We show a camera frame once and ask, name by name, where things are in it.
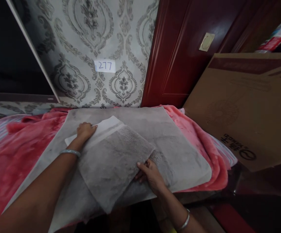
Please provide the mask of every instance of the cardboard box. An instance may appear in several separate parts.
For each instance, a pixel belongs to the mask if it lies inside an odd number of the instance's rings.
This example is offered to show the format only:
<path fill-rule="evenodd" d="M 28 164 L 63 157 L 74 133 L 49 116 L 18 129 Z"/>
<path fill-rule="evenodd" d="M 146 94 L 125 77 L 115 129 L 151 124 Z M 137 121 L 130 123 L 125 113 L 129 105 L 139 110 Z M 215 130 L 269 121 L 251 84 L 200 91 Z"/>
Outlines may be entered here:
<path fill-rule="evenodd" d="M 184 108 L 250 171 L 281 164 L 281 53 L 215 54 Z"/>

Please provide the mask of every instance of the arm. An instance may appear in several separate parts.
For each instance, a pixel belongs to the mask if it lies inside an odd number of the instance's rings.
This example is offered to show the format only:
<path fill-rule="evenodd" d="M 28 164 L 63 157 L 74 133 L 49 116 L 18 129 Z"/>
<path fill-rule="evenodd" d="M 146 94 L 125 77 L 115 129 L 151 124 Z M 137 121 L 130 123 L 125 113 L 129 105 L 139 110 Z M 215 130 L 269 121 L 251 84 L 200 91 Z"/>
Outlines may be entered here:
<path fill-rule="evenodd" d="M 140 169 L 140 172 L 136 175 L 135 179 L 139 180 L 140 183 L 147 179 L 150 188 L 161 201 L 163 209 L 165 210 L 169 220 L 172 222 L 176 230 L 181 228 L 181 226 L 186 222 L 188 214 L 190 215 L 187 226 L 182 230 L 178 230 L 177 232 L 206 233 L 198 221 L 190 213 L 188 213 L 184 206 L 166 187 L 164 180 L 154 162 L 148 159 L 145 165 L 137 163 L 137 166 Z"/>
<path fill-rule="evenodd" d="M 96 128 L 80 124 L 67 149 L 81 151 Z M 76 155 L 60 154 L 0 216 L 0 232 L 48 232 L 61 190 L 76 162 Z"/>

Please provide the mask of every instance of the red fleece blanket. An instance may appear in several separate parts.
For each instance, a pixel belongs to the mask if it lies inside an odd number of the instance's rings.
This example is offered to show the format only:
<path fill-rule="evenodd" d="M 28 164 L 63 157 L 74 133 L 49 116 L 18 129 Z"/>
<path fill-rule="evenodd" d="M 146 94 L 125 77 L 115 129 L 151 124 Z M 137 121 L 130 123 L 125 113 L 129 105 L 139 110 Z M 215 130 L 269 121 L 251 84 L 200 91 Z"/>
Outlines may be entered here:
<path fill-rule="evenodd" d="M 68 110 L 52 109 L 7 125 L 9 134 L 0 141 L 0 215 L 62 127 Z"/>
<path fill-rule="evenodd" d="M 174 106 L 165 105 L 164 108 L 212 168 L 209 182 L 183 192 L 224 188 L 228 181 L 226 165 L 211 138 Z M 62 127 L 68 110 L 69 108 L 55 108 L 43 115 L 24 117 L 21 123 L 13 122 L 7 125 L 9 134 L 0 142 L 0 215 Z"/>

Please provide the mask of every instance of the gray blanket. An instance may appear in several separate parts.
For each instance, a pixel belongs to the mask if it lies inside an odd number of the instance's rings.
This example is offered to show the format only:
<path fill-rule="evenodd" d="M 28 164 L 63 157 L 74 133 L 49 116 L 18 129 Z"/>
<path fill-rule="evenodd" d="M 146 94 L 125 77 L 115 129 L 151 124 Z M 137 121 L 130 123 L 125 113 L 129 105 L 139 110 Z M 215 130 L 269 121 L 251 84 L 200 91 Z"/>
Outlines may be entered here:
<path fill-rule="evenodd" d="M 86 121 L 97 124 L 111 116 L 117 117 L 156 148 L 151 159 L 157 164 L 172 192 L 188 189 L 210 180 L 212 172 L 209 164 L 184 137 L 163 107 L 75 109 L 68 113 L 64 125 L 7 207 L 58 156 L 59 152 L 66 148 L 64 139 L 76 134 L 79 123 Z M 147 184 L 140 185 L 132 181 L 116 202 L 115 208 L 154 197 Z M 102 213 L 103 210 L 90 193 L 79 170 L 76 169 L 71 182 L 65 186 L 59 197 L 49 232 L 55 232 L 73 222 L 86 222 L 89 218 Z"/>

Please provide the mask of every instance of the white frame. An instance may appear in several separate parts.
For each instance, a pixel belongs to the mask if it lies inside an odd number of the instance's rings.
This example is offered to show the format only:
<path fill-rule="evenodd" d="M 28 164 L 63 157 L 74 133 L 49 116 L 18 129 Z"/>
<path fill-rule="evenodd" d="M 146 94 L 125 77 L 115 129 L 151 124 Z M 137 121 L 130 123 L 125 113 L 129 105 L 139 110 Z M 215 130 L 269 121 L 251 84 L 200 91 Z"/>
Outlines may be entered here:
<path fill-rule="evenodd" d="M 45 68 L 44 68 L 44 66 L 43 66 L 43 64 L 42 64 L 42 62 L 41 62 L 41 60 L 40 60 L 40 58 L 39 58 L 39 56 L 38 56 L 38 54 L 37 54 L 37 51 L 36 51 L 36 49 L 35 49 L 33 43 L 31 42 L 30 37 L 29 37 L 29 35 L 27 34 L 27 31 L 26 31 L 26 29 L 25 29 L 25 27 L 24 27 L 24 25 L 23 25 L 23 23 L 22 23 L 22 21 L 21 21 L 19 15 L 18 15 L 18 13 L 17 13 L 17 11 L 16 11 L 16 9 L 15 9 L 15 7 L 14 7 L 12 1 L 11 1 L 11 0 L 6 0 L 6 2 L 8 3 L 9 8 L 11 9 L 12 14 L 13 14 L 14 18 L 15 18 L 16 21 L 17 21 L 17 24 L 19 25 L 19 27 L 20 27 L 20 29 L 21 29 L 21 31 L 22 31 L 22 33 L 23 33 L 23 35 L 24 35 L 24 37 L 25 37 L 25 39 L 26 39 L 26 41 L 27 41 L 27 43 L 28 43 L 28 45 L 29 45 L 29 47 L 30 47 L 30 49 L 31 49 L 31 51 L 33 52 L 33 54 L 34 54 L 34 56 L 35 56 L 35 59 L 36 59 L 37 62 L 38 62 L 39 67 L 41 68 L 41 70 L 42 70 L 42 72 L 43 72 L 45 78 L 47 79 L 47 81 L 48 81 L 48 83 L 49 83 L 49 85 L 50 85 L 50 87 L 51 87 L 51 89 L 52 89 L 52 91 L 53 91 L 53 93 L 54 93 L 54 95 L 55 95 L 55 97 L 56 97 L 58 103 L 60 104 L 61 101 L 60 101 L 60 99 L 59 99 L 59 97 L 58 97 L 58 95 L 57 95 L 57 92 L 56 92 L 56 90 L 55 90 L 53 84 L 51 83 L 51 80 L 50 80 L 50 78 L 49 78 L 49 75 L 47 74 L 47 72 L 46 72 L 46 70 L 45 70 Z"/>

